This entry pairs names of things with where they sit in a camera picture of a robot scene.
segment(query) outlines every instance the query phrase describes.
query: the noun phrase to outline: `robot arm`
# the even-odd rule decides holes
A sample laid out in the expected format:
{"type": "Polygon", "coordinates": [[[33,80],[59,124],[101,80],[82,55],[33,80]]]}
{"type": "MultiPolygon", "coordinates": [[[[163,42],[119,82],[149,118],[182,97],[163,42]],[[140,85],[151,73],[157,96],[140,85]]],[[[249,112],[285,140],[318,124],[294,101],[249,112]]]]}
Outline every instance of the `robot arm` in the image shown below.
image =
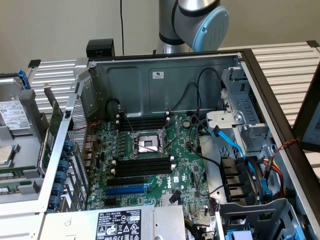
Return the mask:
{"type": "Polygon", "coordinates": [[[220,0],[159,0],[156,53],[217,50],[228,27],[229,13],[220,0]]]}

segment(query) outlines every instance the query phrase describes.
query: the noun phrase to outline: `power supply label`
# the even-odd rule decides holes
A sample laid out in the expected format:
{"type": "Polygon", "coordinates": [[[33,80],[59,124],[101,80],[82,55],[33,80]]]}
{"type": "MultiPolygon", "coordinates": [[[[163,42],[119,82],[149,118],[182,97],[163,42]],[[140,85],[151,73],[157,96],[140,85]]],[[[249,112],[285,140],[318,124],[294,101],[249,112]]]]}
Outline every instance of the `power supply label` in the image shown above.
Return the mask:
{"type": "Polygon", "coordinates": [[[140,240],[141,210],[100,212],[96,240],[140,240]]]}
{"type": "Polygon", "coordinates": [[[20,101],[0,102],[0,113],[10,130],[29,129],[29,122],[20,101]]]}

